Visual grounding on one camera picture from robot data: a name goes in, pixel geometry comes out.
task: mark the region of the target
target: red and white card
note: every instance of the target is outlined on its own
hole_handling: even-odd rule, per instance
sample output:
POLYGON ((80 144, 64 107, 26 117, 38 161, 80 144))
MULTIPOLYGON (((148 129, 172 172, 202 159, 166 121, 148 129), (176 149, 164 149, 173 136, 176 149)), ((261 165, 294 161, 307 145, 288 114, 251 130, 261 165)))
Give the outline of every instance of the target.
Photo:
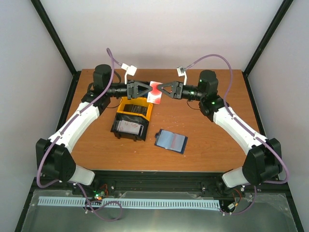
POLYGON ((147 102, 160 104, 162 92, 157 88, 160 84, 162 83, 156 81, 150 82, 150 86, 153 88, 153 90, 148 93, 147 102))

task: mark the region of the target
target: white cable tray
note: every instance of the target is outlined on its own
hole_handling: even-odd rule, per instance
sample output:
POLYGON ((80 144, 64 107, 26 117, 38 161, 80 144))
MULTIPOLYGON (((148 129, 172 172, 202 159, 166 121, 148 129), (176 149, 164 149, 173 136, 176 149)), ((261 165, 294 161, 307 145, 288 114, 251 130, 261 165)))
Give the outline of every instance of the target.
MULTIPOLYGON (((100 203, 92 203, 93 207, 117 201, 124 209, 206 209, 219 210, 218 200, 170 200, 170 199, 125 199, 105 198, 100 203)), ((79 197, 39 197, 38 205, 44 206, 85 206, 85 198, 79 197)), ((119 208, 115 203, 106 206, 107 208, 119 208)))

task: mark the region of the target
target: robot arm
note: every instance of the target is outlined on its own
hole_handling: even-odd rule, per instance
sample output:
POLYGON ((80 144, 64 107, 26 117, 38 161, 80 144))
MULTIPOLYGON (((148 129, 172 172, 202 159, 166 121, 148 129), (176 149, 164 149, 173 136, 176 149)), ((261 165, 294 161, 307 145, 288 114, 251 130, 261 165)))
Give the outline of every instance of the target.
POLYGON ((87 107, 96 99, 106 87, 111 76, 111 68, 108 65, 99 65, 94 72, 93 90, 89 90, 77 110, 70 119, 48 140, 40 139, 36 144, 37 165, 40 166, 47 149, 54 142, 50 153, 42 166, 42 173, 47 174, 61 182, 77 182, 83 185, 91 185, 95 174, 93 171, 76 165, 71 152, 90 124, 95 121, 111 102, 110 97, 124 97, 128 99, 140 97, 152 90, 148 83, 128 81, 113 83, 105 95, 99 98, 93 105, 87 107))
POLYGON ((218 177, 217 189, 220 194, 228 193, 238 185, 258 185, 282 171, 279 161, 258 140, 267 143, 281 157, 281 145, 276 139, 269 140, 246 124, 223 99, 217 95, 218 80, 210 70, 200 73, 198 86, 188 86, 181 82, 161 84, 158 89, 174 99, 199 101, 199 107, 204 116, 223 128, 242 148, 247 155, 242 167, 228 171, 218 177))

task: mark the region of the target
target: white bracket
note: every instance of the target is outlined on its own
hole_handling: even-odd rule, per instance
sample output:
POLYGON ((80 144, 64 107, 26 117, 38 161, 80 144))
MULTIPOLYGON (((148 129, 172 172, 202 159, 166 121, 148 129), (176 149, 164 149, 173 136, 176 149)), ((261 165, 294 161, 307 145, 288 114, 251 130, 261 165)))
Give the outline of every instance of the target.
POLYGON ((185 72, 183 67, 178 67, 177 69, 178 76, 184 76, 183 85, 187 84, 187 73, 185 72))
POLYGON ((130 76, 134 76, 135 73, 136 73, 136 70, 137 70, 137 67, 131 65, 131 66, 128 66, 127 64, 122 64, 121 65, 121 68, 126 70, 126 74, 125 74, 125 84, 127 83, 127 75, 130 75, 130 76))

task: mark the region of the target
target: wire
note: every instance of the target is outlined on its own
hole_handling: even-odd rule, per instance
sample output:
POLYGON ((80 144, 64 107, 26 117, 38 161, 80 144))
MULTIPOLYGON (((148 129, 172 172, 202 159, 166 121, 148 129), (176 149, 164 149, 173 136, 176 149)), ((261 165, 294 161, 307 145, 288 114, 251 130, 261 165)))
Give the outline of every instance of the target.
MULTIPOLYGON (((90 203, 95 203, 95 202, 102 202, 102 200, 90 201, 90 203)), ((87 207, 88 207, 88 203, 85 203, 85 206, 84 206, 84 210, 85 210, 85 211, 87 210, 87 207)))
MULTIPOLYGON (((112 84, 112 78, 114 76, 114 58, 112 56, 112 52, 109 48, 106 49, 107 51, 107 54, 110 56, 111 60, 112 60, 112 74, 111 74, 111 77, 110 77, 110 81, 108 82, 106 88, 104 89, 104 91, 102 93, 100 93, 100 95, 98 95, 93 101, 91 101, 87 106, 85 106, 81 111, 80 111, 80 114, 82 112, 84 112, 86 109, 88 109, 91 105, 93 105, 97 100, 99 100, 108 90, 108 88, 111 86, 112 84)), ((60 135, 63 135, 63 133, 69 128, 69 126, 72 124, 72 122, 80 115, 80 114, 76 114, 73 118, 71 118, 66 124, 65 124, 65 127, 63 128, 63 130, 60 132, 60 135)), ((43 165, 44 165, 44 162, 48 156, 48 154, 50 153, 50 151, 53 149, 54 145, 56 144, 56 142, 59 140, 60 136, 57 136, 55 138, 55 140, 50 144, 50 146, 48 147, 48 149, 46 150, 46 152, 44 153, 43 157, 42 157, 42 160, 40 162, 40 165, 39 165, 39 168, 38 168, 38 172, 37 172, 37 178, 36 178, 36 181, 37 181, 37 185, 40 187, 40 188, 46 188, 50 185, 52 185, 53 183, 59 181, 59 180, 53 180, 49 183, 47 183, 46 185, 42 185, 41 182, 40 182, 40 175, 41 175, 41 172, 42 172, 42 168, 43 168, 43 165)))
POLYGON ((89 201, 89 199, 88 199, 88 197, 87 197, 87 194, 86 194, 84 188, 82 187, 82 185, 81 185, 80 183, 76 183, 76 185, 81 189, 81 191, 82 191, 84 197, 86 198, 86 201, 87 201, 88 206, 90 207, 91 211, 92 211, 98 218, 100 218, 100 219, 103 220, 103 221, 112 222, 112 221, 117 221, 117 220, 122 216, 122 211, 123 211, 123 209, 122 209, 121 204, 120 204, 118 201, 110 201, 110 202, 107 202, 107 203, 105 203, 104 205, 102 205, 100 208, 94 209, 94 208, 92 207, 91 202, 89 201), (118 215, 117 218, 114 218, 114 219, 107 219, 107 218, 101 217, 101 216, 97 213, 97 211, 102 210, 104 207, 106 207, 106 206, 109 205, 109 204, 117 204, 117 205, 119 205, 119 207, 120 207, 120 213, 119 213, 119 215, 118 215))
POLYGON ((199 110, 199 109, 196 109, 196 108, 191 107, 191 106, 189 105, 189 100, 187 100, 187 105, 188 105, 191 109, 193 109, 193 110, 199 110))
POLYGON ((92 83, 90 83, 89 85, 88 85, 88 87, 87 87, 87 92, 89 92, 90 91, 90 89, 91 89, 91 87, 93 86, 93 82, 92 83))
POLYGON ((109 54, 109 53, 107 53, 107 54, 110 56, 110 58, 112 59, 112 61, 114 61, 116 64, 118 64, 119 66, 122 65, 122 64, 119 63, 111 54, 109 54))
POLYGON ((239 203, 240 200, 241 200, 241 193, 236 188, 234 189, 234 191, 236 191, 238 193, 238 195, 239 195, 239 201, 237 202, 237 203, 239 203))
POLYGON ((232 192, 233 198, 234 198, 234 202, 235 202, 235 207, 236 207, 236 198, 235 198, 235 194, 232 192))
MULTIPOLYGON (((255 202, 255 199, 256 199, 256 195, 257 195, 257 193, 256 193, 256 186, 254 186, 254 197, 253 197, 253 200, 252 200, 251 204, 247 208, 245 208, 244 210, 242 210, 240 212, 237 212, 237 213, 231 213, 230 215, 240 215, 240 214, 243 214, 243 213, 247 212, 253 206, 253 204, 255 202)), ((225 214, 225 212, 222 209, 220 209, 219 211, 221 213, 225 214)))
MULTIPOLYGON (((201 57, 200 59, 196 60, 195 62, 193 62, 192 64, 190 64, 189 66, 187 66, 184 70, 188 70, 190 68, 192 68, 194 65, 196 65, 198 62, 200 62, 201 60, 205 59, 205 58, 208 58, 208 57, 219 57, 221 58, 228 66, 228 69, 230 71, 230 83, 228 85, 228 88, 224 94, 224 97, 223 97, 223 103, 224 103, 224 106, 226 108, 226 110, 228 111, 228 113, 233 116, 233 113, 231 112, 231 110, 228 108, 227 106, 227 103, 226 103, 226 97, 227 97, 227 94, 229 93, 230 89, 231 89, 231 86, 232 86, 232 82, 233 82, 233 70, 232 70, 232 67, 231 65, 229 64, 229 62, 227 61, 227 59, 225 59, 224 57, 218 55, 218 54, 210 54, 210 55, 206 55, 206 56, 203 56, 201 57)), ((282 181, 271 181, 271 180, 268 180, 268 181, 264 181, 265 183, 270 183, 270 184, 285 184, 288 182, 289 178, 290 178, 290 172, 287 168, 287 166, 285 165, 285 163, 283 162, 283 160, 280 158, 280 156, 267 144, 265 143, 262 139, 260 139, 259 137, 256 137, 255 134, 250 131, 241 121, 239 121, 236 117, 234 118, 234 120, 243 128, 245 129, 252 137, 255 137, 255 139, 257 141, 259 141, 261 144, 263 144, 275 157, 276 159, 279 161, 279 163, 282 165, 283 169, 285 170, 285 173, 286 173, 286 177, 284 180, 282 181)))
POLYGON ((120 102, 119 102, 119 104, 118 104, 118 105, 113 106, 113 107, 107 107, 107 108, 109 108, 109 109, 114 109, 114 108, 117 108, 117 107, 121 104, 121 102, 122 102, 122 98, 120 99, 120 102))
POLYGON ((102 185, 99 189, 103 189, 105 186, 105 189, 107 189, 107 184, 102 185))
POLYGON ((118 80, 119 80, 118 83, 121 83, 121 76, 119 75, 119 73, 117 73, 116 71, 114 71, 114 74, 118 77, 118 80))

